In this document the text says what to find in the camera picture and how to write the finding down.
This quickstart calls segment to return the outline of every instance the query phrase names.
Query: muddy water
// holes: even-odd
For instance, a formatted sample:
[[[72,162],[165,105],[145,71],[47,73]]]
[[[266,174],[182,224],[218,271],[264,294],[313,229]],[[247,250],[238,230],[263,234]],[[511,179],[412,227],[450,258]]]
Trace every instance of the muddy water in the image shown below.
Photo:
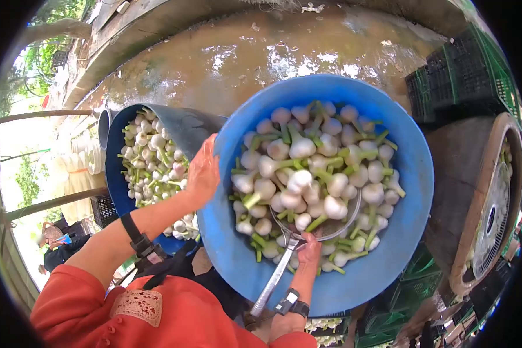
[[[360,7],[242,13],[141,52],[81,107],[150,102],[230,115],[275,81],[333,73],[381,88],[410,112],[403,78],[443,42],[430,30]]]

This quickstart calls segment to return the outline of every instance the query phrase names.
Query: blue tub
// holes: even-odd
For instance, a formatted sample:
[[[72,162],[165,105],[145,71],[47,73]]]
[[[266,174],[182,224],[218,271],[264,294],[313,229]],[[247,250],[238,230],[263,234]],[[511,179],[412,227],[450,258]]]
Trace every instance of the blue tub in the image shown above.
[[[124,147],[124,134],[122,129],[135,119],[137,110],[143,107],[150,108],[161,119],[174,142],[191,160],[201,148],[201,145],[212,133],[216,133],[226,121],[226,117],[202,113],[192,108],[171,108],[164,105],[135,104],[130,105],[116,114],[108,129],[108,141],[106,146],[106,185],[114,203],[118,216],[131,212],[135,208],[135,200],[127,196],[127,182],[120,171],[124,171],[122,159],[118,157]],[[171,254],[180,249],[185,240],[177,240],[174,237],[167,238],[161,234],[154,240],[162,249]]]
[[[315,281],[310,316],[323,316],[358,306],[382,292],[404,269],[424,232],[433,196],[433,164],[420,129],[406,111],[381,90],[359,80],[336,75],[310,75],[280,81],[258,92],[230,116],[215,142],[220,154],[221,185],[215,197],[198,212],[206,251],[216,270],[231,287],[255,301],[271,277],[271,261],[255,261],[247,239],[234,230],[234,212],[228,201],[230,169],[239,156],[243,135],[269,118],[273,109],[307,105],[313,99],[345,102],[369,119],[382,120],[388,138],[399,151],[392,162],[407,192],[396,205],[381,244],[368,256],[350,261],[345,275],[323,273]],[[269,300],[272,309],[292,280],[286,272]]]

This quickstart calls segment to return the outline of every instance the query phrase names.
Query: white lace patch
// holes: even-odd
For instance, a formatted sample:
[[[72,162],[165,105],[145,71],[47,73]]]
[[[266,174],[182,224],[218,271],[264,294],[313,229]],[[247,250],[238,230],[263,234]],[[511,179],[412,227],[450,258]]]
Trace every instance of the white lace patch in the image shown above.
[[[116,297],[110,311],[113,318],[119,314],[130,315],[159,327],[162,315],[162,295],[156,291],[128,290]]]

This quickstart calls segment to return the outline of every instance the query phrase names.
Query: red shirt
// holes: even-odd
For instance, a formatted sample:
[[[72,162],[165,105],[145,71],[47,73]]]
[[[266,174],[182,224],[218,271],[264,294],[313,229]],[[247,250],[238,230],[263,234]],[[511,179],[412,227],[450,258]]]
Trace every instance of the red shirt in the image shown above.
[[[168,275],[162,285],[142,290],[150,277],[127,289],[115,287],[105,297],[93,275],[60,265],[37,298],[31,323],[53,347],[267,347],[196,282]],[[316,342],[305,332],[293,332],[269,347],[316,347]]]

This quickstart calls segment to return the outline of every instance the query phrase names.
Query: wooden post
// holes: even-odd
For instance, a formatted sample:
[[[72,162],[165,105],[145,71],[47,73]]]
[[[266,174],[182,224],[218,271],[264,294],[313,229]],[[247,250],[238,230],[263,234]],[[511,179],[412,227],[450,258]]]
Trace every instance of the wooden post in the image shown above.
[[[9,115],[0,118],[0,124],[10,121],[32,119],[34,117],[47,117],[47,116],[71,116],[71,115],[93,115],[93,110],[50,110],[50,111],[38,111],[36,113],[26,113],[18,115]]]
[[[71,202],[75,202],[80,199],[86,199],[93,196],[100,196],[108,194],[108,188],[99,187],[96,189],[90,189],[87,191],[81,191],[77,193],[72,193],[67,196],[50,199],[45,202],[37,203],[34,205],[26,206],[25,208],[18,209],[13,212],[6,213],[6,221],[14,221],[16,219],[22,218],[24,216],[28,216],[37,212],[42,212],[50,208],[54,208],[56,206],[68,204]]]
[[[33,152],[28,152],[26,154],[21,154],[21,155],[17,155],[17,156],[0,156],[0,157],[4,157],[4,158],[0,158],[0,162],[6,162],[6,161],[9,161],[10,159],[16,159],[19,157],[35,155],[35,154],[38,154],[39,152],[49,152],[49,151],[50,151],[50,149],[46,149],[46,150],[37,150],[37,151],[33,151]]]

